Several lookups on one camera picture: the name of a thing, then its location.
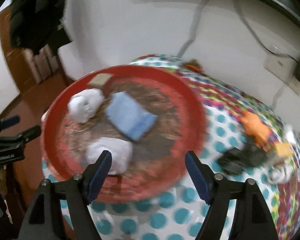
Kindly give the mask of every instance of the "metal bolt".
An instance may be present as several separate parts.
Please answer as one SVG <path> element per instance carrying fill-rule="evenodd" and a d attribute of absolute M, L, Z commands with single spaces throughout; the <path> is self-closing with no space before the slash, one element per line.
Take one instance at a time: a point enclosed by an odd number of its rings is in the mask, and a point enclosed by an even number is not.
<path fill-rule="evenodd" d="M 254 185 L 256 183 L 256 181 L 254 179 L 247 179 L 247 182 L 250 184 L 250 185 Z"/>
<path fill-rule="evenodd" d="M 80 173 L 77 173 L 77 174 L 74 174 L 73 175 L 73 179 L 74 180 L 79 180 L 79 179 L 81 179 L 82 178 L 82 174 L 80 174 Z"/>
<path fill-rule="evenodd" d="M 42 186 L 47 186 L 48 184 L 51 183 L 51 180 L 50 179 L 44 179 L 43 181 L 41 181 L 41 185 Z"/>
<path fill-rule="evenodd" d="M 216 180 L 222 180 L 222 179 L 223 179 L 223 175 L 220 174 L 220 173 L 217 173 L 217 174 L 214 175 L 214 178 L 215 178 Z"/>

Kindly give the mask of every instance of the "orange object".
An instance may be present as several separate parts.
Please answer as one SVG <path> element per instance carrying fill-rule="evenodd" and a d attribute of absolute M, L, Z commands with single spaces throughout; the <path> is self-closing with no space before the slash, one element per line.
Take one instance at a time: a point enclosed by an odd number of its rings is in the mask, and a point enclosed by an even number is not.
<path fill-rule="evenodd" d="M 243 113 L 243 117 L 241 117 L 241 122 L 246 135 L 255 137 L 257 146 L 261 146 L 268 141 L 270 128 L 261 122 L 258 115 L 246 111 Z"/>

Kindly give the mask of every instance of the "black cloth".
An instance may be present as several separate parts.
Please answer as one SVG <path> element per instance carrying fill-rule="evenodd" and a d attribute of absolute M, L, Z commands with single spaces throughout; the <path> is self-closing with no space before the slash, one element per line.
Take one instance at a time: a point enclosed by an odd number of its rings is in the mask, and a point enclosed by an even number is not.
<path fill-rule="evenodd" d="M 12 0 L 11 46 L 39 54 L 51 35 L 58 31 L 64 8 L 65 0 Z"/>

